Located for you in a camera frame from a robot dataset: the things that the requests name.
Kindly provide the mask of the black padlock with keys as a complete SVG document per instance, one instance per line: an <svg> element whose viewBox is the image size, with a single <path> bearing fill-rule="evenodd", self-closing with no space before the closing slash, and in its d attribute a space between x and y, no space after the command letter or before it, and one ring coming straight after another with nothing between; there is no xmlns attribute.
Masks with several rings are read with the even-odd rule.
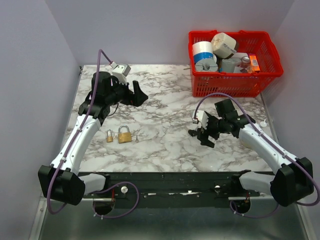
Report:
<svg viewBox="0 0 320 240"><path fill-rule="evenodd" d="M202 135L202 131L201 131L200 128L198 128L197 130L189 129L189 130L188 130L188 134L189 134L191 137L197 137L197 139L200 139L200 138L201 138L201 135Z"/></svg>

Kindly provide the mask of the large brass padlock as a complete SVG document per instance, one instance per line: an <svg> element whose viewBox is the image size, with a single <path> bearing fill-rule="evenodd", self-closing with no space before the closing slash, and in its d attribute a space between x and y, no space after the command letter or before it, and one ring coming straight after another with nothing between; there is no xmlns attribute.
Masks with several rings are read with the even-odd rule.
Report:
<svg viewBox="0 0 320 240"><path fill-rule="evenodd" d="M130 143L132 141L132 134L130 132L130 128L127 125L121 125L118 128L118 143Z"/></svg>

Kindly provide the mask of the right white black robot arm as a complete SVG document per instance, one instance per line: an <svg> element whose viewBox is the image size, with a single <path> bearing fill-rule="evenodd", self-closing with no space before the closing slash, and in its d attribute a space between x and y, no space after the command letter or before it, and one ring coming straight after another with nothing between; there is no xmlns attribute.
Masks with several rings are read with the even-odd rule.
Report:
<svg viewBox="0 0 320 240"><path fill-rule="evenodd" d="M238 114L234 98L215 103L218 116L196 108L192 121L197 124L195 131L201 145L213 148L209 137L217 140L220 134L231 134L248 145L272 170L272 175L244 170L230 183L230 191L241 196L247 190L270 195L283 207L314 192L313 166L306 158L298 158L270 138L247 113Z"/></svg>

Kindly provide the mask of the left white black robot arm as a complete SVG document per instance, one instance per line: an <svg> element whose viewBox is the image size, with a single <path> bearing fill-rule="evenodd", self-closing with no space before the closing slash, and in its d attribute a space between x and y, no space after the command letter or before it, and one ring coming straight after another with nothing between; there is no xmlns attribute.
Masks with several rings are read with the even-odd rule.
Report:
<svg viewBox="0 0 320 240"><path fill-rule="evenodd" d="M139 107L148 99L138 81L131 84L133 89L114 73L93 74L91 91L79 106L75 126L65 145L49 166L39 168L40 186L48 201L76 206L87 194L96 193L101 198L110 194L111 185L106 182L106 176L99 173L79 176L80 165L91 140L109 116L111 106L121 103Z"/></svg>

